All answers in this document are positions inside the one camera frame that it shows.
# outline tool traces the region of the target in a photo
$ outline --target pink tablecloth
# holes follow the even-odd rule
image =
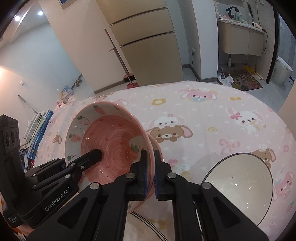
[[[275,190],[259,227],[270,240],[284,230],[296,209],[296,186],[292,181],[296,173],[296,142],[285,123],[264,103],[234,88],[191,81],[74,101],[55,112],[35,164],[63,158],[71,120],[84,106],[100,100],[125,106],[158,140],[173,171],[195,183],[201,183],[209,170],[230,154],[265,151]],[[282,191],[287,180],[289,186]],[[168,240],[174,240],[170,202],[157,202],[153,196],[136,212],[154,223]]]

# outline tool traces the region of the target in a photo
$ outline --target table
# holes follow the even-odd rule
[[[285,123],[267,105],[246,92],[222,85],[184,81],[73,101],[55,112],[35,164],[63,158],[71,120],[84,106],[101,100],[123,105],[137,117],[157,139],[164,161],[189,181],[201,183],[216,163],[233,153],[266,156],[274,195],[259,227],[270,240],[275,240],[287,226],[296,210],[296,142]],[[171,133],[172,127],[177,135]],[[155,135],[156,128],[161,137]],[[158,202],[152,196],[136,212],[158,227],[167,240],[174,240],[171,202]]]

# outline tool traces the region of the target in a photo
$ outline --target silver bolt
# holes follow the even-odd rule
[[[134,177],[135,177],[135,174],[132,173],[132,172],[129,172],[129,173],[126,174],[126,178],[128,178],[128,179],[132,179]]]
[[[168,173],[168,178],[174,179],[176,177],[177,177],[177,174],[176,173],[174,173],[174,172],[169,172]]]
[[[99,183],[92,183],[90,186],[89,186],[92,190],[96,190],[100,187],[100,184]]]
[[[210,189],[211,186],[212,186],[212,185],[211,185],[210,183],[208,183],[208,182],[205,182],[205,183],[202,184],[202,187],[203,187],[204,189]]]

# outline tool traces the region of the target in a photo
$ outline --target pink bowl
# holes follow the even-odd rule
[[[113,102],[95,102],[86,106],[72,121],[67,137],[67,164],[95,148],[103,152],[103,159],[83,173],[80,190],[92,182],[102,185],[113,182],[129,172],[130,165],[140,160],[141,149],[146,149],[147,193],[151,193],[155,173],[153,150],[160,150],[160,147],[124,107]],[[130,202],[128,211],[142,203]]]

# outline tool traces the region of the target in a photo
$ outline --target bowl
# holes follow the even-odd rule
[[[224,158],[203,182],[211,183],[256,225],[271,204],[274,187],[270,170],[262,159],[250,153]]]
[[[80,190],[93,182],[102,185],[113,182],[128,173],[130,165],[140,160],[141,150],[145,149],[148,151],[147,194],[151,193],[155,173],[153,150],[160,147],[124,107],[100,101],[86,106],[74,117],[65,143],[67,164],[95,148],[103,152],[103,159],[83,172]],[[128,211],[142,203],[130,202]]]

